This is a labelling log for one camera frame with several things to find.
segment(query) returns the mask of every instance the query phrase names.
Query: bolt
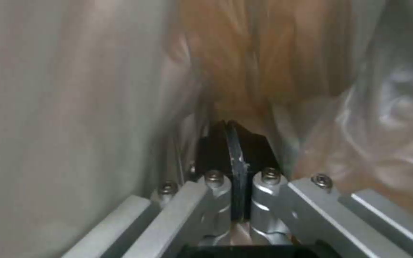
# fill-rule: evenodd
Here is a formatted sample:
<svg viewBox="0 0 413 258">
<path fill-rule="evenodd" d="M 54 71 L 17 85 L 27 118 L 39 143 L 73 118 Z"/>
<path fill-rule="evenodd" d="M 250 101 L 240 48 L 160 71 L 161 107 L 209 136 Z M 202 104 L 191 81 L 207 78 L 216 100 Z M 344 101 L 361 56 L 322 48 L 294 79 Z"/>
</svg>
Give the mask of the bolt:
<svg viewBox="0 0 413 258">
<path fill-rule="evenodd" d="M 218 170 L 210 170 L 205 173 L 205 183 L 212 188 L 222 186 L 224 183 L 224 175 Z"/>
<path fill-rule="evenodd" d="M 174 195 L 177 192 L 177 183 L 168 180 L 162 183 L 157 190 L 159 195 Z"/>
<path fill-rule="evenodd" d="M 189 172 L 191 174 L 195 174 L 195 164 L 194 163 L 191 163 L 190 168 L 189 168 Z"/>
<path fill-rule="evenodd" d="M 280 183 L 280 172 L 275 168 L 264 168 L 262 170 L 262 181 L 268 185 L 276 185 Z"/>
<path fill-rule="evenodd" d="M 329 190 L 332 188 L 332 180 L 325 174 L 316 174 L 311 180 L 321 189 Z"/>
</svg>

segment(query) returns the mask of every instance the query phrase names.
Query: gray metal surface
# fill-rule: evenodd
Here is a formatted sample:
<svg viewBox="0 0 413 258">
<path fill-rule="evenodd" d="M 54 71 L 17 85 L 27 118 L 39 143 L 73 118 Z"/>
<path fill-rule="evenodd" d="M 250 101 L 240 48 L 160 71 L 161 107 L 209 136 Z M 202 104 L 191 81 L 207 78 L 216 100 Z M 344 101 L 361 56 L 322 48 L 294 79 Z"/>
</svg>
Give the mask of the gray metal surface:
<svg viewBox="0 0 413 258">
<path fill-rule="evenodd" d="M 270 209 L 302 243 L 322 240 L 342 257 L 409 257 L 309 178 L 283 185 Z"/>
<path fill-rule="evenodd" d="M 184 245 L 196 245 L 213 223 L 213 201 L 204 183 L 186 182 L 123 257 L 171 258 Z"/>
<path fill-rule="evenodd" d="M 290 244 L 284 235 L 289 233 L 287 226 L 269 208 L 281 186 L 288 181 L 283 176 L 279 176 L 278 180 L 271 179 L 271 183 L 268 183 L 263 172 L 257 173 L 253 178 L 250 236 L 256 244 Z"/>
<path fill-rule="evenodd" d="M 149 200 L 130 196 L 62 257 L 120 257 L 158 211 L 158 207 Z"/>
<path fill-rule="evenodd" d="M 254 245 L 292 245 L 291 240 L 285 234 L 268 234 L 253 227 L 250 228 L 250 237 Z"/>
<path fill-rule="evenodd" d="M 396 245 L 413 255 L 413 216 L 382 195 L 363 190 L 341 203 Z"/>
<path fill-rule="evenodd" d="M 208 235 L 212 237 L 222 236 L 231 229 L 232 183 L 226 176 L 222 178 L 222 184 L 218 187 L 212 187 L 211 184 L 208 184 L 205 177 L 201 177 L 198 183 L 208 185 L 213 191 L 214 196 L 214 202 L 209 205 L 209 209 L 213 211 L 213 224 L 210 227 Z"/>
</svg>

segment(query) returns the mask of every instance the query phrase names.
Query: black component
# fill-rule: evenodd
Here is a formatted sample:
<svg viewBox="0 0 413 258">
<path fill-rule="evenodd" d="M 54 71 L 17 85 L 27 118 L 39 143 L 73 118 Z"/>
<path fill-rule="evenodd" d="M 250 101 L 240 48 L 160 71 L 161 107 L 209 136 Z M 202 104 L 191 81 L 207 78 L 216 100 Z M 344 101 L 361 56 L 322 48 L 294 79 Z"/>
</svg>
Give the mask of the black component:
<svg viewBox="0 0 413 258">
<path fill-rule="evenodd" d="M 212 169 L 224 173 L 232 182 L 231 220 L 243 221 L 250 218 L 252 179 L 266 167 L 280 170 L 266 137 L 221 121 L 200 139 L 191 180 Z"/>
<path fill-rule="evenodd" d="M 185 247 L 177 258 L 340 258 L 322 245 Z"/>
<path fill-rule="evenodd" d="M 195 157 L 195 175 L 190 178 L 197 181 L 209 170 L 219 170 L 233 180 L 231 158 L 226 140 L 226 123 L 217 122 L 210 127 L 207 137 L 199 140 Z"/>
<path fill-rule="evenodd" d="M 248 220 L 251 213 L 251 191 L 254 175 L 264 168 L 275 168 L 277 171 L 281 170 L 266 137 L 248 131 L 236 121 L 229 121 L 227 129 L 228 132 L 236 132 L 243 154 L 244 167 L 246 169 L 240 171 L 240 173 L 243 174 L 239 177 L 242 181 L 241 186 L 243 187 L 240 190 L 240 196 L 243 198 L 241 210 L 243 210 L 242 220 Z"/>
</svg>

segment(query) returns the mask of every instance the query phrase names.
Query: screw head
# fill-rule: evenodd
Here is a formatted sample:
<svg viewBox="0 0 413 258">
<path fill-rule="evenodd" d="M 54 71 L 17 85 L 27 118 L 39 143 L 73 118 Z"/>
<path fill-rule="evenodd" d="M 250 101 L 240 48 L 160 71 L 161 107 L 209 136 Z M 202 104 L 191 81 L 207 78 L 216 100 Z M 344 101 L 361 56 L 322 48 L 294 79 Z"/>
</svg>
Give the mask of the screw head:
<svg viewBox="0 0 413 258">
<path fill-rule="evenodd" d="M 205 183 L 213 188 L 222 186 L 224 183 L 224 175 L 218 170 L 210 170 L 205 173 Z"/>
<path fill-rule="evenodd" d="M 194 163 L 192 163 L 192 164 L 190 165 L 189 172 L 190 172 L 191 174 L 195 174 L 195 164 L 194 164 Z"/>
<path fill-rule="evenodd" d="M 165 181 L 157 191 L 160 195 L 173 195 L 177 192 L 177 183 L 171 180 Z"/>
<path fill-rule="evenodd" d="M 319 188 L 331 189 L 332 180 L 325 174 L 316 174 L 311 178 L 312 182 L 315 183 Z"/>
<path fill-rule="evenodd" d="M 280 172 L 275 168 L 264 168 L 262 170 L 262 181 L 268 185 L 276 185 L 280 183 Z"/>
</svg>

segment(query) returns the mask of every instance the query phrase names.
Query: machine part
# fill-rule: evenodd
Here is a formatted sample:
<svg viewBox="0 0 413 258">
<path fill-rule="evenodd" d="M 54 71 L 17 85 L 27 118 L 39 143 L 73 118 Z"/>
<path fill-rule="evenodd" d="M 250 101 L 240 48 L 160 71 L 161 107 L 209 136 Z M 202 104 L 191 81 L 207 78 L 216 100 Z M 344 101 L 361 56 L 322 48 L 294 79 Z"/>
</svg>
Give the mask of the machine part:
<svg viewBox="0 0 413 258">
<path fill-rule="evenodd" d="M 206 183 L 213 191 L 214 202 L 210 204 L 210 209 L 214 211 L 213 224 L 209 236 L 219 237 L 231 230 L 231 191 L 232 184 L 229 178 L 223 176 L 223 183 L 220 186 L 211 186 L 206 177 L 200 178 L 198 183 Z"/>
<path fill-rule="evenodd" d="M 210 170 L 205 173 L 205 183 L 212 188 L 218 188 L 224 183 L 224 175 L 218 170 Z"/>
<path fill-rule="evenodd" d="M 177 183 L 173 181 L 166 181 L 162 183 L 158 189 L 159 195 L 173 196 L 177 192 Z"/>
<path fill-rule="evenodd" d="M 177 183 L 171 180 L 167 180 L 155 190 L 151 195 L 151 201 L 159 204 L 161 209 L 163 209 L 169 201 L 175 196 L 179 189 Z"/>
<path fill-rule="evenodd" d="M 229 122 L 226 129 L 227 146 L 232 167 L 232 219 L 245 220 L 246 178 L 248 167 L 240 147 L 240 140 L 234 122 Z"/>
<path fill-rule="evenodd" d="M 413 255 L 413 216 L 372 190 L 363 190 L 340 199 L 375 230 Z"/>
<path fill-rule="evenodd" d="M 269 208 L 300 242 L 322 240 L 342 257 L 410 257 L 308 178 L 283 185 Z"/>
<path fill-rule="evenodd" d="M 268 185 L 276 185 L 280 182 L 281 173 L 275 168 L 264 168 L 262 171 L 262 181 Z"/>
<path fill-rule="evenodd" d="M 266 173 L 270 174 L 271 184 L 265 182 L 268 178 Z M 278 196 L 281 186 L 286 183 L 286 178 L 274 169 L 265 169 L 254 176 L 250 218 L 250 236 L 254 243 L 291 244 L 285 235 L 289 233 L 287 226 L 275 217 L 269 208 L 271 201 Z"/>
<path fill-rule="evenodd" d="M 339 258 L 324 245 L 185 247 L 177 258 Z"/>
<path fill-rule="evenodd" d="M 316 174 L 311 178 L 311 180 L 321 189 L 325 189 L 328 192 L 332 189 L 332 180 L 325 174 Z"/>
<path fill-rule="evenodd" d="M 230 197 L 228 178 L 219 187 L 207 186 L 203 177 L 186 182 L 123 257 L 175 257 L 184 245 L 197 245 L 205 236 L 211 244 L 227 244 Z"/>
<path fill-rule="evenodd" d="M 62 257 L 121 257 L 158 212 L 149 200 L 130 196 Z"/>
<path fill-rule="evenodd" d="M 264 233 L 251 227 L 250 237 L 255 245 L 292 245 L 291 240 L 281 233 Z"/>
<path fill-rule="evenodd" d="M 227 124 L 220 121 L 199 141 L 191 180 L 197 181 L 210 170 L 221 171 L 233 185 L 232 220 L 244 222 L 250 217 L 253 176 L 265 167 L 279 170 L 266 137 L 246 130 L 235 121 Z"/>
</svg>

